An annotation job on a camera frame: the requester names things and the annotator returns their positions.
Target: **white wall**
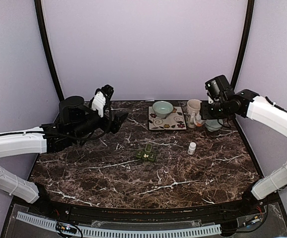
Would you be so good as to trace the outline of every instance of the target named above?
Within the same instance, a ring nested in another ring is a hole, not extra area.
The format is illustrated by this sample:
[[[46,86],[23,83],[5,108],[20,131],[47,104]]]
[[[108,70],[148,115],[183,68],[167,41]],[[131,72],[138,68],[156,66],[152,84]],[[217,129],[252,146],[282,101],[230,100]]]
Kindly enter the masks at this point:
[[[248,88],[287,109],[287,1],[255,2],[237,91]],[[287,139],[258,122],[239,118],[265,175],[287,160]],[[287,188],[281,192],[287,211]]]
[[[204,82],[231,78],[246,0],[44,0],[65,97],[206,99]]]
[[[58,99],[48,70],[34,1],[0,0],[0,132],[49,123]],[[35,155],[1,159],[7,170],[26,179]],[[0,191],[0,233],[11,197]]]

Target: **white vent grille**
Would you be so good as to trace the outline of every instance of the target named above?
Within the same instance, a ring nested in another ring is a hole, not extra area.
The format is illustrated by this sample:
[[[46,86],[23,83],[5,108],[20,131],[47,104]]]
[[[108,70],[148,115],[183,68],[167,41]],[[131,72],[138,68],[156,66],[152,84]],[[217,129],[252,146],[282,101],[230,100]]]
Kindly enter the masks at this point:
[[[18,212],[17,220],[56,232],[56,221]],[[197,238],[221,234],[220,225],[168,231],[119,231],[78,226],[85,238]]]

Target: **mug handle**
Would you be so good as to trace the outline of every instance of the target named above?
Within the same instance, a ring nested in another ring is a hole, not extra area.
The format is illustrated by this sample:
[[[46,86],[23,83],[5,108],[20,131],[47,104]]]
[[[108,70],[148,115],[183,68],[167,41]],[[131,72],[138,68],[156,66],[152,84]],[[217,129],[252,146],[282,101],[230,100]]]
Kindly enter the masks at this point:
[[[194,120],[194,117],[196,116],[196,113],[195,112],[192,112],[191,114],[191,117],[190,117],[190,125],[191,124],[194,124],[193,120]]]

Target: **placemat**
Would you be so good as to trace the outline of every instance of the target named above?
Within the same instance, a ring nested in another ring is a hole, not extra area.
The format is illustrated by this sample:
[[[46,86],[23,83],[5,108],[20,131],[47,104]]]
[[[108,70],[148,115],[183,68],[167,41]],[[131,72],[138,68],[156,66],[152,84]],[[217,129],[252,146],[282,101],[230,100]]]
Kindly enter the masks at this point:
[[[182,107],[173,107],[172,113],[165,119],[157,117],[152,107],[148,110],[149,130],[186,130]]]

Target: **black pole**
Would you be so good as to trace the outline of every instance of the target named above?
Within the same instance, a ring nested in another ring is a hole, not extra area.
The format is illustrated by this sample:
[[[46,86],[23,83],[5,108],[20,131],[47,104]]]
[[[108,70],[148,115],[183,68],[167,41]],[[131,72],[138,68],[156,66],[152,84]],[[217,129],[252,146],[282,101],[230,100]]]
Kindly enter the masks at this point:
[[[242,67],[242,63],[243,63],[243,59],[244,59],[244,55],[245,55],[246,45],[247,45],[248,36],[249,36],[249,30],[251,28],[251,23],[252,23],[252,17],[253,17],[253,11],[254,11],[254,2],[255,2],[255,0],[248,0],[248,2],[247,2],[247,10],[246,10],[242,40],[241,40],[241,44],[239,46],[237,60],[236,60],[235,68],[234,68],[234,73],[233,73],[232,80],[231,80],[231,86],[234,89],[236,87],[236,83],[238,80],[239,73],[241,71],[241,67]]]
[[[49,40],[48,40],[48,35],[46,33],[43,10],[42,10],[42,3],[41,3],[41,0],[34,0],[34,3],[35,3],[36,17],[38,19],[38,24],[39,24],[39,29],[40,29],[41,40],[42,40],[42,44],[43,44],[43,48],[44,48],[45,57],[46,57],[46,60],[48,62],[49,70],[51,73],[51,77],[52,77],[53,84],[54,84],[56,93],[58,95],[58,98],[60,101],[63,101],[64,95],[63,95],[63,91],[61,89],[58,75],[57,75],[56,70],[55,70],[53,57],[52,57],[51,49],[50,49],[50,44],[49,44]]]

